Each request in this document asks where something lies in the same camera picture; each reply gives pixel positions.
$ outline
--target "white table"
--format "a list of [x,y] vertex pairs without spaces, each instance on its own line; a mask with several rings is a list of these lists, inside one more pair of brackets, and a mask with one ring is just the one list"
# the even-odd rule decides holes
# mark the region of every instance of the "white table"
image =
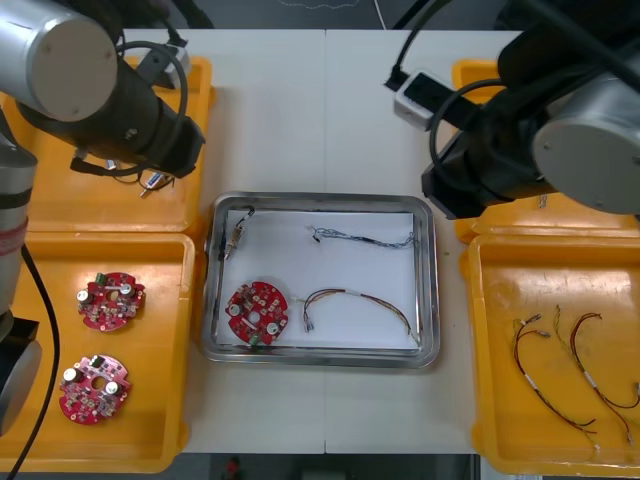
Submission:
[[[395,117],[382,87],[406,32],[181,34],[192,55],[210,58],[218,89],[203,204],[229,190],[422,196],[428,137]],[[424,32],[405,69],[424,67],[449,80],[455,61],[495,58],[514,36]],[[165,37],[127,33],[131,40]],[[444,141],[451,132],[441,130]],[[472,347],[458,272],[464,245],[453,224],[434,214],[442,324],[435,364],[418,371],[215,364],[194,346],[187,451],[472,452]]]

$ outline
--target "orange bin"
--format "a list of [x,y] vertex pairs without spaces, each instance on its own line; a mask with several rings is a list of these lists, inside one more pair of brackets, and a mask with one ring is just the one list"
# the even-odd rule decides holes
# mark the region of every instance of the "orange bin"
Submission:
[[[476,424],[474,448],[509,474],[640,476],[640,407],[616,409],[598,398],[554,331],[561,307],[560,338],[588,312],[576,347],[604,394],[632,404],[640,380],[640,241],[595,237],[480,235],[461,260],[473,331]],[[557,409],[576,422],[596,421],[592,442],[536,396],[514,360],[514,320],[537,313],[550,338],[520,342],[526,373]]]
[[[187,346],[194,295],[193,242],[180,234],[30,233],[27,245],[52,298],[61,337],[58,380],[82,357],[112,356],[127,368],[131,395],[113,418],[93,426],[68,420],[56,388],[24,471],[158,472],[182,451]],[[146,287],[143,309],[123,329],[87,328],[76,293],[96,273],[127,272]],[[43,348],[36,382],[16,424],[0,438],[0,471],[9,471],[38,415],[52,362],[51,329],[28,270],[12,308],[40,322]]]
[[[453,84],[461,88],[471,82],[498,77],[496,62],[461,60],[453,67]],[[476,103],[486,103],[500,89],[483,88],[465,95]],[[631,215],[599,212],[561,193],[525,198],[487,208],[478,218],[457,220],[456,234],[465,243],[481,234],[579,235],[640,238],[640,229]]]
[[[215,100],[211,64],[197,57],[192,58],[192,64],[187,115],[206,136],[209,108]],[[177,110],[179,90],[155,88],[155,91]],[[165,232],[186,233],[193,238],[202,235],[204,224],[200,220],[199,201],[204,148],[193,173],[176,180],[174,187],[141,199],[142,188],[137,184],[124,185],[113,178],[73,172],[69,168],[74,153],[71,145],[32,127],[12,98],[4,97],[2,108],[16,140],[38,159],[29,209],[30,231]],[[88,160],[104,164],[104,160],[91,156]]]

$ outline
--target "red circuit board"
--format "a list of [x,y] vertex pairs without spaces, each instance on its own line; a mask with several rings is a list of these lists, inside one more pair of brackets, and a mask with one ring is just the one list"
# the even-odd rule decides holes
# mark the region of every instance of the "red circuit board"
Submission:
[[225,312],[231,317],[233,333],[249,345],[271,345],[278,339],[289,318],[287,300],[273,285],[254,282],[243,285],[233,294]]
[[78,292],[78,313],[84,324],[101,332],[124,327],[144,303],[144,285],[126,273],[99,273],[95,282]]
[[122,407],[131,390],[128,372],[114,358],[94,355],[65,370],[60,408],[65,417],[80,425],[95,425]]

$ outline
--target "red wire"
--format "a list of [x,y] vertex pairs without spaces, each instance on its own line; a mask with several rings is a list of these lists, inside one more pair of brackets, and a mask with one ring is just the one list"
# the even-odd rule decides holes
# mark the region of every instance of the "red wire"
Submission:
[[[516,333],[516,340],[515,340],[515,346],[514,346],[514,351],[513,351],[513,356],[514,356],[514,359],[516,361],[516,365],[520,369],[520,372],[525,376],[527,376],[527,373],[524,371],[524,368],[522,367],[522,364],[520,363],[520,352],[519,352],[519,349],[518,349],[518,344],[519,344],[519,342],[520,342],[520,340],[522,338],[526,337],[530,333],[536,333],[536,334],[538,333],[536,330],[529,330],[528,332],[525,332],[525,333],[523,333],[521,335],[521,332],[524,329],[524,327],[526,327],[529,323],[531,323],[531,321],[532,320],[529,319],[525,323],[523,323],[522,326],[520,327],[520,329],[518,330],[518,333]],[[595,422],[596,421],[595,418],[591,419],[587,423],[576,423],[573,420],[565,417],[558,410],[556,410],[556,408],[553,405],[551,405],[551,402],[549,402],[537,388],[534,388],[533,391],[536,392],[536,395],[538,395],[540,400],[542,400],[542,402],[547,406],[547,408],[549,408],[549,410],[551,410],[553,413],[555,413],[557,416],[559,416],[562,420],[567,422],[573,428],[578,429],[581,432],[586,432],[586,433],[591,433],[591,434],[597,434],[598,433],[598,432],[594,432],[594,431],[591,431],[591,430],[585,430],[584,429],[584,427],[587,427],[587,426],[591,425],[593,422]]]
[[[580,319],[576,322],[575,327],[573,327],[573,331],[571,332],[571,337],[569,339],[569,345],[571,346],[571,352],[573,353],[573,357],[576,360],[576,363],[578,364],[578,367],[580,368],[580,370],[582,371],[583,374],[587,373],[587,371],[585,370],[584,366],[582,365],[582,362],[580,361],[580,357],[578,356],[578,350],[576,348],[576,336],[578,334],[578,329],[580,328],[580,325],[582,325],[582,323],[585,320],[588,320],[589,318],[602,318],[602,316],[599,313],[585,313],[582,317],[580,317]],[[616,414],[616,416],[622,421],[622,423],[624,424],[624,427],[626,429],[626,433],[627,433],[627,438],[630,437],[631,435],[631,430],[629,429],[629,424],[627,423],[627,421],[624,419],[624,417],[622,415],[620,415],[620,413],[618,413],[617,410],[615,410],[610,403],[611,402],[607,397],[605,397],[602,392],[600,392],[600,389],[596,386],[591,386],[595,392],[598,394],[598,396],[600,397],[600,399],[604,402],[604,404],[607,406],[607,408],[609,410],[611,410],[613,413]]]

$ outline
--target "stainless steel tray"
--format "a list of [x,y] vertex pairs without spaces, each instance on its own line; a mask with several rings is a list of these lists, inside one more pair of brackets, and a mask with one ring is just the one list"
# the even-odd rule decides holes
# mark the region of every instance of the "stainless steel tray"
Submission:
[[[256,211],[410,213],[414,224],[414,268],[416,282],[417,332],[419,347],[412,350],[365,348],[309,348],[219,344],[220,292],[225,261],[222,252],[229,211],[252,206]],[[317,193],[230,192],[215,202],[213,223],[206,250],[209,256],[204,291],[204,311],[200,349],[214,361],[281,363],[297,365],[340,365],[359,367],[419,368],[435,360],[440,350],[438,279],[436,273],[435,231],[431,210],[415,197]]]

